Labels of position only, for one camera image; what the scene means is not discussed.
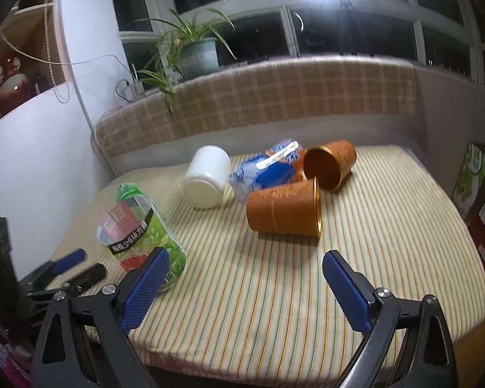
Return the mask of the near orange gold-lined cup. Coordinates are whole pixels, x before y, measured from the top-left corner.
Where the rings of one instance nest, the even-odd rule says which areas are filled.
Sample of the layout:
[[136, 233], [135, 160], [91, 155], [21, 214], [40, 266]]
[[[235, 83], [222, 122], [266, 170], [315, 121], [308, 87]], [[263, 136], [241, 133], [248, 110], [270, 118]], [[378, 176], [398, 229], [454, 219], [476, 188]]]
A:
[[307, 179], [249, 194], [250, 228], [262, 234], [320, 238], [322, 231], [318, 179]]

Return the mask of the far orange gold-lined cup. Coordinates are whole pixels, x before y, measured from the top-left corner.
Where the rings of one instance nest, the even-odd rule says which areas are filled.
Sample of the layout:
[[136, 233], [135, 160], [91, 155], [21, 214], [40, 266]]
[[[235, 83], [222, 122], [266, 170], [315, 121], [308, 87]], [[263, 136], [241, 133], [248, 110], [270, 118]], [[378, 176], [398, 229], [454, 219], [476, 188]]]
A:
[[338, 140], [307, 149], [303, 172], [307, 179], [318, 179], [321, 189], [337, 191], [357, 161], [357, 152], [347, 140]]

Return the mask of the beige plaid sofa backrest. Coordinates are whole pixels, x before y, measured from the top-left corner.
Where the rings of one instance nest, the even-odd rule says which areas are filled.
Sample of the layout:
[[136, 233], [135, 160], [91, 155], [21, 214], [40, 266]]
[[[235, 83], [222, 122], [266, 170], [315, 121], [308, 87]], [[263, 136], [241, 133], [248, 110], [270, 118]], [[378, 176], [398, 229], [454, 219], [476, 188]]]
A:
[[110, 158], [213, 131], [331, 115], [415, 115], [415, 68], [402, 59], [318, 56], [229, 68], [107, 112]]

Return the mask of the green printed box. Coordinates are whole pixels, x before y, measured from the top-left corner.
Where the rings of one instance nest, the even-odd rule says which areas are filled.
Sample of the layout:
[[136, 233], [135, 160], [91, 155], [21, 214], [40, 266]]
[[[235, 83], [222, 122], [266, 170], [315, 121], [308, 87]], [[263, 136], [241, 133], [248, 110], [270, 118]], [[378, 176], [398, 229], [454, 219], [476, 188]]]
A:
[[469, 142], [451, 199], [469, 222], [485, 202], [485, 143]]

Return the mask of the striped yellow tablecloth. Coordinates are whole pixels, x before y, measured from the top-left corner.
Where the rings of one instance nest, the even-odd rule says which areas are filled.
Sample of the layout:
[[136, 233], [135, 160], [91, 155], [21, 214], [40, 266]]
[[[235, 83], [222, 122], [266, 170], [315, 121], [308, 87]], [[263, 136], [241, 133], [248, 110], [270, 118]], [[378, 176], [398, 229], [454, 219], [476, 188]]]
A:
[[264, 386], [328, 386], [362, 337], [351, 329], [321, 262], [341, 252], [399, 298], [431, 293], [454, 341], [485, 329], [485, 272], [453, 202], [401, 147], [361, 146], [338, 193], [322, 193], [320, 238], [262, 236], [231, 190], [220, 207], [183, 198], [186, 167], [122, 175], [156, 204], [186, 269], [130, 333], [146, 365]]

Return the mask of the red white ornament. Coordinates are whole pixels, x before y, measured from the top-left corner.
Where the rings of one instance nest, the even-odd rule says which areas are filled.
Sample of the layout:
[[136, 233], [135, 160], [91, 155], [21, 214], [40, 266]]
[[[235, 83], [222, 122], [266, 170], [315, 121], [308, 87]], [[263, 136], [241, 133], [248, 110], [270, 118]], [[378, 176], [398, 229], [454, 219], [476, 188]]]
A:
[[0, 56], [0, 117], [6, 116], [31, 96], [27, 76], [21, 72], [22, 62], [14, 50]]

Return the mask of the potted spider plant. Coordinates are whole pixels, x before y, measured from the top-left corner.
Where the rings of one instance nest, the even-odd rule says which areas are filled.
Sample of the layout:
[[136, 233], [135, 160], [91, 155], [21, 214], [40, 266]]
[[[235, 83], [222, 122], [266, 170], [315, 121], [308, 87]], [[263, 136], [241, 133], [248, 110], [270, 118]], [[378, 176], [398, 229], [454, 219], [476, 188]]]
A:
[[156, 36], [150, 60], [143, 68], [134, 71], [134, 75], [137, 80], [152, 86], [164, 96], [165, 108], [170, 116], [174, 115], [171, 97], [180, 80], [191, 81], [219, 70], [218, 44], [235, 58], [229, 44], [218, 31], [221, 25], [235, 29], [234, 23], [218, 9], [207, 7], [204, 11], [213, 15], [204, 23], [198, 22], [196, 17], [188, 20], [174, 9], [169, 11], [173, 20], [159, 17], [136, 20], [137, 23], [157, 22], [168, 27]]

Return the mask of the white plastic cup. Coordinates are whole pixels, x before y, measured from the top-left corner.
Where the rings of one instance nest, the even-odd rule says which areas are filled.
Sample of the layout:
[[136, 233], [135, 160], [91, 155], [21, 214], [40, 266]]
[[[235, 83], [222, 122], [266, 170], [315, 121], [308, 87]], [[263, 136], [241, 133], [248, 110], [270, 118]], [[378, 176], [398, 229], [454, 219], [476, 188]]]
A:
[[221, 203], [230, 170], [229, 155], [219, 146], [205, 145], [193, 155], [181, 181], [185, 200], [197, 209]]

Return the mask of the orange gold-lined cup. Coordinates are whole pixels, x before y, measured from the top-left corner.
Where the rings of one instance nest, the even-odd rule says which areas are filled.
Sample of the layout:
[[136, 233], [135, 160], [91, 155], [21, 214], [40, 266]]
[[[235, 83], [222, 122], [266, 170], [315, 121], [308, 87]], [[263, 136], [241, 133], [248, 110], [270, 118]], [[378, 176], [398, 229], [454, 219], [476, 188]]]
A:
[[250, 228], [262, 234], [320, 238], [322, 231], [318, 179], [307, 179], [249, 194]]
[[338, 140], [307, 149], [303, 172], [307, 179], [318, 179], [321, 189], [337, 191], [357, 161], [357, 152], [347, 140]]

